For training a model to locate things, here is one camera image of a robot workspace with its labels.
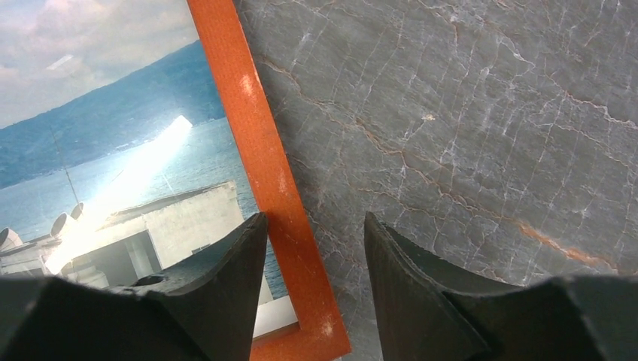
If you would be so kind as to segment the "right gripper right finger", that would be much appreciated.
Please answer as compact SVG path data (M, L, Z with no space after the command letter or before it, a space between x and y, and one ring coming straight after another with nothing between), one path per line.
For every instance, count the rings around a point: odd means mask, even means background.
M440 258L372 212L364 247L385 360L637 358L634 276L515 286Z

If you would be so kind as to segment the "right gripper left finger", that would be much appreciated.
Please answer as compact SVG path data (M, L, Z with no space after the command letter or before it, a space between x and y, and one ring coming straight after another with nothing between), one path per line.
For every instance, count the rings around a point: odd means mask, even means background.
M268 220L127 287L1 279L3 360L247 360Z

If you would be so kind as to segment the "wooden picture frame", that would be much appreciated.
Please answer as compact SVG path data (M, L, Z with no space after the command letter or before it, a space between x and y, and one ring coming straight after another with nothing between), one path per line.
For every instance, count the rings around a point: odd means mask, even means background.
M298 320L257 341L251 359L338 359L348 334L235 6L189 8Z

